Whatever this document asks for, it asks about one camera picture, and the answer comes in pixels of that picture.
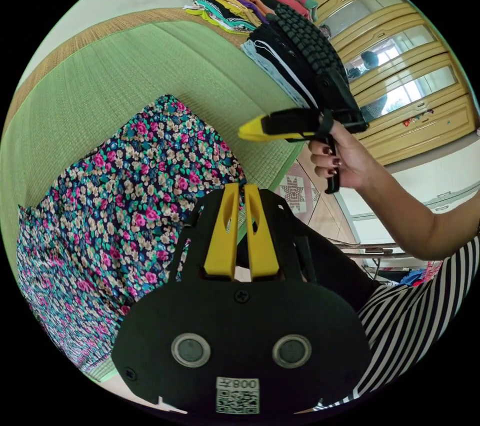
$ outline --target green mat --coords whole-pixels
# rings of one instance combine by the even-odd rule
[[[15,277],[17,205],[36,206],[63,169],[167,93],[218,130],[247,180],[260,188],[276,189],[302,148],[237,137],[239,126],[257,115],[295,104],[243,52],[207,27],[163,22],[101,39],[35,86],[0,145],[0,227]]]

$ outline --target sticker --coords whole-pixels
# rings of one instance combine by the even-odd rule
[[[260,382],[258,379],[218,377],[216,411],[226,414],[259,414]]]

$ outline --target woman's hand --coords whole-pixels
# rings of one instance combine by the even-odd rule
[[[336,156],[322,142],[311,141],[308,145],[312,153],[310,160],[316,166],[315,173],[319,177],[333,177],[338,167],[341,187],[356,190],[364,187],[371,171],[379,166],[378,162],[339,122],[333,122],[330,134],[335,140]]]

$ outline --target floor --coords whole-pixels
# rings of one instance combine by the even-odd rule
[[[310,151],[305,145],[275,192],[283,196],[295,216],[314,231],[327,239],[354,244],[354,235],[337,200],[333,195],[324,192],[327,180],[318,177],[314,169],[310,162]],[[238,267],[235,278],[248,282],[250,272]]]

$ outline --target yellow wardrobe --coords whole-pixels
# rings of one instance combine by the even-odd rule
[[[448,45],[405,0],[316,0],[316,25],[347,71],[370,128],[358,138],[383,165],[424,153],[476,128],[478,115]],[[370,51],[378,66],[368,69]]]

